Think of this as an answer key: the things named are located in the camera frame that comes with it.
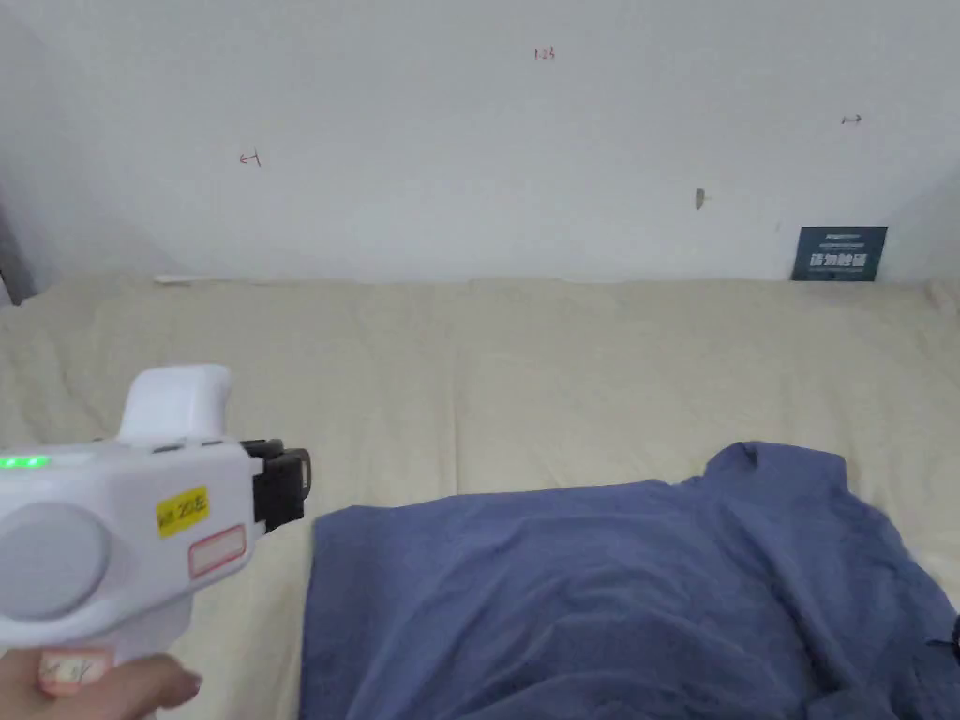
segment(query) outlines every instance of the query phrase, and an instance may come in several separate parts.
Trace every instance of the mattress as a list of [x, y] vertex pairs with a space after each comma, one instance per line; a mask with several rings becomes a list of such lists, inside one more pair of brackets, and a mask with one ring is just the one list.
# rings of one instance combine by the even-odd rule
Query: mattress
[[[958, 298], [951, 282], [98, 277], [0, 310], [0, 444], [112, 435], [138, 372], [195, 362], [233, 370], [231, 435], [311, 451], [309, 516], [680, 481], [736, 441], [798, 444], [847, 458], [956, 605]], [[173, 653], [204, 690], [172, 716], [296, 716], [310, 538], [275, 531], [197, 596]]]

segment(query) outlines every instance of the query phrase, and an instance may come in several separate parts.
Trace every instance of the white handheld device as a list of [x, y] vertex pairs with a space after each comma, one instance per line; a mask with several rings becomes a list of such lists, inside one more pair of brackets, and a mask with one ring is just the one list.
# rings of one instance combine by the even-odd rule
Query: white handheld device
[[50, 694], [165, 651], [193, 593], [303, 517], [309, 454], [225, 437], [229, 388], [223, 366], [148, 370], [115, 439], [0, 453], [0, 645], [44, 648]]

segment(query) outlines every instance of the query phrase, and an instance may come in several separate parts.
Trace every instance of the green indicator light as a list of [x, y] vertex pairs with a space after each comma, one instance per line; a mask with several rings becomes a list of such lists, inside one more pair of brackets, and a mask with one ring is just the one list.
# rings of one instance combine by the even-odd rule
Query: green indicator light
[[25, 458], [0, 458], [0, 468], [42, 468], [49, 462], [49, 455], [33, 455]]

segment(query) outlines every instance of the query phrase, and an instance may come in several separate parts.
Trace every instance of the fingernail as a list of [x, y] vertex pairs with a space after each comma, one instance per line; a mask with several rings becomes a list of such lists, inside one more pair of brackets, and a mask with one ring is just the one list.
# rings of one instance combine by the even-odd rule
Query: fingernail
[[190, 679], [190, 682], [193, 683], [193, 695], [190, 697], [196, 697], [197, 693], [200, 692], [200, 686], [204, 684], [204, 678], [192, 672], [187, 672], [186, 676]]

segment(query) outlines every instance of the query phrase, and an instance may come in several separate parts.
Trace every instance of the finger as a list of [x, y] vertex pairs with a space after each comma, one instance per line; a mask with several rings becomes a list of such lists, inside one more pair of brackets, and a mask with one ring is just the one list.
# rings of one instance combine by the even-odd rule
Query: finger
[[55, 720], [141, 720], [158, 708], [196, 697], [201, 678], [167, 655], [126, 662], [72, 698], [57, 703]]
[[36, 685], [42, 650], [8, 650], [0, 658], [0, 683]]
[[0, 658], [0, 720], [22, 720], [53, 700], [38, 686], [41, 650], [9, 650]]

